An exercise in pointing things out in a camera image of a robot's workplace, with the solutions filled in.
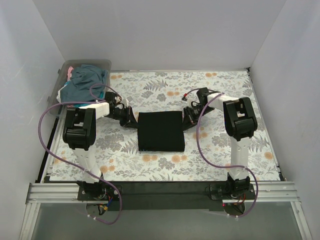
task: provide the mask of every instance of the pink fabric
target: pink fabric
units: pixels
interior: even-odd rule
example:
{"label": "pink fabric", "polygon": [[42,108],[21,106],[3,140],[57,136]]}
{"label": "pink fabric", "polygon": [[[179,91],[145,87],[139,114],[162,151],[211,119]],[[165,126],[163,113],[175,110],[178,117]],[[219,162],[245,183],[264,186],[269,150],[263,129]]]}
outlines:
{"label": "pink fabric", "polygon": [[67,75],[68,75],[68,78],[67,78],[68,81],[70,81],[71,72],[72,72],[73,69],[74,69],[74,68],[73,68],[72,66],[70,66],[69,69],[68,69],[68,74],[67,74]]}

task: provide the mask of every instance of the blue cloth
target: blue cloth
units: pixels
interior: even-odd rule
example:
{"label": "blue cloth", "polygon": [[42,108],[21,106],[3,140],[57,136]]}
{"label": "blue cloth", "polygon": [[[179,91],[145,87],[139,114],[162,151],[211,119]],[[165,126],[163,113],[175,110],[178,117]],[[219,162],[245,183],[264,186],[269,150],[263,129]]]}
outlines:
{"label": "blue cloth", "polygon": [[[90,94],[94,84],[106,84],[108,71],[93,65],[82,64],[72,71],[72,77],[67,85],[60,90],[61,102],[91,102],[95,98]],[[97,98],[103,96],[105,86],[95,86],[92,94]]]}

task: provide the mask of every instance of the glass panel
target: glass panel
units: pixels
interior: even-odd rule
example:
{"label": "glass panel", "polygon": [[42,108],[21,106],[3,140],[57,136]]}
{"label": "glass panel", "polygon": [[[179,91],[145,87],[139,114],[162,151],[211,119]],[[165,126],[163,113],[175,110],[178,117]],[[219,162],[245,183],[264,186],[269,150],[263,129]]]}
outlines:
{"label": "glass panel", "polygon": [[[98,208],[94,207],[96,209],[90,211],[98,215]],[[101,218],[112,220],[117,214],[116,211],[107,211]],[[83,203],[43,203],[32,237],[33,240],[107,238],[302,239],[290,202],[257,202],[249,215],[238,220],[203,209],[124,210],[118,222],[110,226],[87,217]]]}

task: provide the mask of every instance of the wire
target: wire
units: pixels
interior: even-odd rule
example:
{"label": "wire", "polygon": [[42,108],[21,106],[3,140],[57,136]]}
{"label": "wire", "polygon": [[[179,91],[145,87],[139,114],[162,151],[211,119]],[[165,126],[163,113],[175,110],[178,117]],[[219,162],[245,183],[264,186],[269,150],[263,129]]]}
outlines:
{"label": "wire", "polygon": [[201,118],[203,117],[204,115],[204,112],[206,110],[206,108],[209,106],[210,103],[212,103],[214,100],[216,100],[218,97],[222,96],[223,93],[219,93],[217,96],[215,96],[214,98],[212,98],[210,101],[208,101],[208,103],[204,106],[204,108],[202,109],[201,113],[200,113],[200,116],[199,116],[199,119],[198,119],[198,123],[196,125],[196,145],[198,147],[198,150],[199,150],[199,153],[201,155],[201,157],[203,158],[203,160],[215,167],[215,168],[218,168],[218,169],[230,169],[230,168],[243,168],[245,170],[247,170],[253,177],[254,179],[254,182],[255,182],[255,186],[256,186],[256,193],[255,193],[255,198],[253,200],[253,203],[251,205],[251,207],[248,209],[248,211],[246,211],[244,214],[242,214],[241,216],[238,216],[238,217],[244,217],[246,216],[248,213],[251,212],[251,210],[254,208],[254,206],[256,205],[256,202],[257,202],[257,198],[258,198],[258,192],[259,192],[259,186],[258,186],[258,180],[255,176],[255,174],[246,166],[243,166],[243,165],[231,165],[231,166],[219,166],[219,165],[215,165],[213,163],[211,163],[208,159],[206,159],[206,157],[204,156],[201,148],[200,148],[200,141],[199,141],[199,128],[200,128],[200,123],[201,123]]}
{"label": "wire", "polygon": [[110,89],[112,92],[114,92],[119,98],[120,98],[120,102],[122,101],[122,97],[120,96],[119,93],[117,93],[113,88],[111,88],[110,86],[107,86],[103,83],[96,83],[96,84],[93,84],[90,88],[89,88],[89,91],[90,91],[90,95],[95,99],[95,100],[99,100],[99,101],[104,101],[104,99],[102,98],[98,98],[96,97],[93,93],[92,93],[92,88],[93,87],[96,87],[96,86],[105,86],[106,88]]}
{"label": "wire", "polygon": [[113,197],[110,199],[110,201],[108,202],[108,204],[106,205],[106,207],[109,207],[109,205],[110,205],[111,202],[112,202],[112,199],[113,199]]}
{"label": "wire", "polygon": [[238,205],[238,203],[240,202],[241,200],[241,196],[239,197],[239,200],[237,202],[234,202],[233,205]]}
{"label": "wire", "polygon": [[101,216],[103,214],[103,212],[100,211],[100,206],[99,205],[97,205],[97,206],[98,206],[99,215]]}
{"label": "wire", "polygon": [[105,196],[106,196],[106,194],[107,194],[107,190],[106,190],[106,189],[104,189],[104,195],[103,195],[102,197],[100,197],[100,198],[94,197],[94,199],[95,199],[95,200],[101,200],[101,199],[104,199],[104,198],[105,198]]}
{"label": "wire", "polygon": [[[90,87],[90,89],[89,89],[91,95],[93,95],[93,94],[92,94],[92,88],[93,88],[95,85],[92,85],[92,86]],[[101,84],[101,85],[103,85],[103,86],[111,89],[112,91],[114,91],[111,87],[109,87],[109,86],[107,86],[107,85],[104,85],[104,84]],[[74,167],[76,167],[76,168],[84,171],[85,173],[89,174],[90,176],[94,177],[95,179],[98,179],[98,180],[100,180],[100,181],[108,184],[109,186],[111,186],[111,187],[118,193],[119,203],[120,203],[119,213],[118,213],[118,215],[116,216],[116,218],[115,218],[113,221],[105,221],[105,220],[103,220],[103,219],[101,219],[101,218],[88,215],[89,217],[91,217],[91,218],[93,218],[93,219],[96,219],[96,220],[98,220],[99,222],[102,222],[102,223],[107,224],[107,225],[111,225],[111,224],[114,224],[114,223],[119,219],[119,217],[120,217],[120,215],[121,215],[121,211],[122,211],[122,205],[123,205],[123,203],[122,203],[122,197],[121,197],[120,191],[117,189],[117,187],[116,187],[115,185],[113,185],[111,182],[106,181],[106,180],[104,180],[103,178],[94,175],[94,174],[91,173],[90,171],[86,170],[84,167],[82,167],[82,166],[80,166],[80,165],[78,165],[78,164],[76,164],[76,163],[70,162],[70,161],[68,161],[68,160],[64,160],[63,158],[61,158],[61,157],[57,156],[56,154],[54,154],[52,151],[50,151],[50,150],[47,148],[47,146],[46,146],[46,144],[44,143],[44,140],[43,140],[43,138],[42,138],[42,134],[41,134],[42,121],[43,121],[45,115],[47,114],[47,112],[49,112],[51,109],[54,109],[54,108],[56,108],[56,107],[58,107],[58,106],[63,106],[63,105],[99,104],[99,103],[105,103],[105,102],[106,102],[106,101],[105,101],[104,99],[103,99],[102,101],[98,101],[98,102],[97,102],[97,101],[96,101],[96,102],[69,101],[69,102],[57,103],[57,104],[54,104],[54,105],[50,106],[50,107],[47,108],[47,109],[42,113],[42,115],[40,116],[39,123],[38,123],[38,137],[39,137],[39,140],[40,140],[40,143],[41,143],[42,147],[44,148],[44,150],[45,150],[48,154],[50,154],[50,155],[53,156],[54,158],[56,158],[56,159],[58,159],[58,160],[60,160],[60,161],[62,161],[62,162],[64,162],[64,163],[66,163],[66,164],[72,165],[72,166],[74,166]]]}
{"label": "wire", "polygon": [[244,214],[244,211],[241,211],[241,209],[238,207],[238,205],[232,205],[233,209],[235,209],[237,212]]}
{"label": "wire", "polygon": [[198,87],[198,88],[194,88],[194,89],[191,89],[190,91],[188,91],[187,93],[185,93],[184,95],[183,95],[183,97],[184,98],[186,98],[186,96],[189,94],[189,93],[192,93],[193,91],[197,91],[197,90],[199,90],[199,89],[201,89],[200,87]]}
{"label": "wire", "polygon": [[243,200],[242,200],[242,202],[240,204],[243,204],[245,202],[245,200],[246,200],[246,194],[244,193]]}
{"label": "wire", "polygon": [[200,104],[200,103],[199,103],[199,102],[196,102],[196,101],[192,101],[192,102],[191,102],[191,106],[192,106],[192,107],[195,107],[195,106],[197,106],[197,105],[199,105],[199,104]]}

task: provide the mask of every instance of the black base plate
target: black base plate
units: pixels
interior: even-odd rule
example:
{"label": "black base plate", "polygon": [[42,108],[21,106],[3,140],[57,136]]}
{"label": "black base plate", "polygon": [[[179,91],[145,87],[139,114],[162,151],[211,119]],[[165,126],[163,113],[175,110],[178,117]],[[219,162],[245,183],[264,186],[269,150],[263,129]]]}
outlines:
{"label": "black base plate", "polygon": [[[185,182],[111,182],[120,191],[123,210],[179,210],[179,209],[209,209],[210,211],[223,211],[222,200],[230,199],[228,195],[214,194],[214,189],[223,189],[225,181],[185,181]],[[119,210],[119,196],[108,185],[104,186],[113,197],[108,211]],[[252,184],[245,192],[247,200],[255,198]],[[94,199],[79,187],[79,201],[107,201]]]}

